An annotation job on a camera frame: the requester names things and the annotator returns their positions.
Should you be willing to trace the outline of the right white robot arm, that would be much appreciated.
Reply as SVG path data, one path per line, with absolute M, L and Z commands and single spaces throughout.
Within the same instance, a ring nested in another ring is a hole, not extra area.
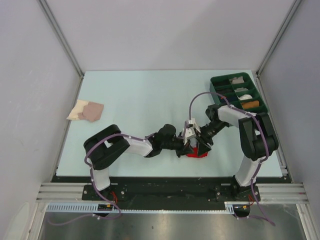
M 230 194 L 235 200 L 242 201 L 255 184 L 262 163 L 279 147 L 271 119 L 266 112 L 248 112 L 232 104 L 210 105 L 205 114 L 210 122 L 196 133 L 198 157 L 211 150 L 213 137 L 223 128 L 233 126 L 239 130 L 243 160 L 232 177 Z

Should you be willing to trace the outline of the red underwear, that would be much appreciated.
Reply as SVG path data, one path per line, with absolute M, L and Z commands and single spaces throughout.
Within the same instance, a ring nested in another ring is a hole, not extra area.
M 198 147 L 189 147 L 189 148 L 187 148 L 186 150 L 185 150 L 185 152 L 186 152 L 186 156 L 188 157 L 188 158 L 197 158 L 197 159 L 199 159 L 199 158 L 205 158 L 205 157 L 207 157 L 208 156 L 208 151 L 206 151 L 206 152 L 201 152 L 201 151 L 199 151 L 199 149 L 198 149 Z

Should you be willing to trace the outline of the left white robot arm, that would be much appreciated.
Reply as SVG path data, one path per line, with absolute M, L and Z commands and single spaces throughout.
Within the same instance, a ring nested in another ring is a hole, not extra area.
M 162 150 L 175 151 L 178 157 L 194 153 L 190 141 L 183 134 L 176 135 L 176 128 L 166 124 L 159 131 L 144 138 L 123 133 L 112 124 L 83 144 L 84 163 L 89 166 L 93 194 L 105 200 L 111 193 L 109 167 L 124 153 L 153 158 Z

